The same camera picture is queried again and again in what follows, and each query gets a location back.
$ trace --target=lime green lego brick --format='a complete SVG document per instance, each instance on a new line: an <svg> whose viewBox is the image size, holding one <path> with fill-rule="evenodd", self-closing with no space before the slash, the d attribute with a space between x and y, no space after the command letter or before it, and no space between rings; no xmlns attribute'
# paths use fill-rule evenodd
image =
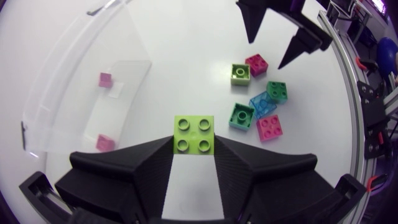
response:
<svg viewBox="0 0 398 224"><path fill-rule="evenodd" d="M250 83L250 65L232 64L231 84L249 85Z"/></svg>
<svg viewBox="0 0 398 224"><path fill-rule="evenodd" d="M214 117L174 117L174 154L213 155Z"/></svg>
<svg viewBox="0 0 398 224"><path fill-rule="evenodd" d="M229 118L229 125L247 131L250 128L254 117L254 108L239 103L235 103Z"/></svg>
<svg viewBox="0 0 398 224"><path fill-rule="evenodd" d="M268 82L267 92L271 99L278 104L284 104L287 101L286 83L283 82Z"/></svg>

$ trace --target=pink lego brick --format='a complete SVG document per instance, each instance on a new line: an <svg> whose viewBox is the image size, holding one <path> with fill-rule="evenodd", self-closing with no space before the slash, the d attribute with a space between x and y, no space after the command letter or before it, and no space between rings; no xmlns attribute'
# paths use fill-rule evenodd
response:
<svg viewBox="0 0 398 224"><path fill-rule="evenodd" d="M250 73L253 77L266 72L268 69L268 63L259 54L247 58L244 63L250 65Z"/></svg>
<svg viewBox="0 0 398 224"><path fill-rule="evenodd" d="M108 73L102 73L99 75L99 84L100 87L111 88L113 85L112 75Z"/></svg>
<svg viewBox="0 0 398 224"><path fill-rule="evenodd" d="M98 135L96 148L101 152L109 152L114 150L114 141L104 134Z"/></svg>
<svg viewBox="0 0 398 224"><path fill-rule="evenodd" d="M283 135L278 115L272 115L257 120L256 125L259 131L260 141L270 140Z"/></svg>

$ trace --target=lego stud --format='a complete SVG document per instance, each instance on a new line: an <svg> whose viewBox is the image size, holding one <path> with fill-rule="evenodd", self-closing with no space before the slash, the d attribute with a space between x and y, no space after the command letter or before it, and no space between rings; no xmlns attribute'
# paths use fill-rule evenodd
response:
<svg viewBox="0 0 398 224"><path fill-rule="evenodd" d="M276 124L276 122L278 122L278 118L273 117L273 118L271 119L271 123L272 123L272 124Z"/></svg>
<svg viewBox="0 0 398 224"><path fill-rule="evenodd" d="M265 108L267 106L267 102L265 100L260 100L260 107Z"/></svg>
<svg viewBox="0 0 398 224"><path fill-rule="evenodd" d="M243 70L243 68L238 68L238 69L236 69L236 74L239 75L239 76L244 75L244 70Z"/></svg>
<svg viewBox="0 0 398 224"><path fill-rule="evenodd" d="M189 121L187 121L186 119L180 119L178 121L178 128L181 131L186 131L189 128Z"/></svg>
<svg viewBox="0 0 398 224"><path fill-rule="evenodd" d="M189 143L186 140L179 140L177 143L177 149L180 152L186 152L189 148Z"/></svg>
<svg viewBox="0 0 398 224"><path fill-rule="evenodd" d="M261 126L263 126L263 127L268 126L268 121L267 120L262 120L261 121Z"/></svg>
<svg viewBox="0 0 398 224"><path fill-rule="evenodd" d="M248 114L245 111L240 111L238 113L238 122L243 123L248 118Z"/></svg>
<svg viewBox="0 0 398 224"><path fill-rule="evenodd" d="M199 129L207 131L210 128L210 122L207 119L201 119L199 122Z"/></svg>
<svg viewBox="0 0 398 224"><path fill-rule="evenodd" d="M275 129L274 133L275 134L281 134L282 130L280 128Z"/></svg>
<svg viewBox="0 0 398 224"><path fill-rule="evenodd" d="M270 132L270 131L266 131L266 132L264 133L264 136L265 136L266 138L269 138L269 137L271 136L271 132Z"/></svg>
<svg viewBox="0 0 398 224"><path fill-rule="evenodd" d="M202 140L199 142L199 150L201 152L208 152L210 150L210 143L207 140Z"/></svg>

